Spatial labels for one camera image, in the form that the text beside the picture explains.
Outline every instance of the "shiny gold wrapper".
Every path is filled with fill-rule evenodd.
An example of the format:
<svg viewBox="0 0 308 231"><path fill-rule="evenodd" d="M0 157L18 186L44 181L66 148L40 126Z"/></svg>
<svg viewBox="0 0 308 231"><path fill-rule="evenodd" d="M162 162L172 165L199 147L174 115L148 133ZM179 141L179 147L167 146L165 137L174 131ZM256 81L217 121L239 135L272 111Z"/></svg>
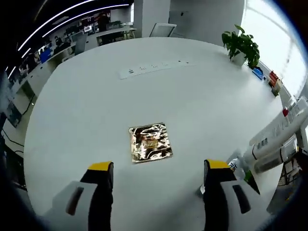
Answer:
<svg viewBox="0 0 308 231"><path fill-rule="evenodd" d="M132 162L164 159L173 155L164 123L129 129Z"/></svg>

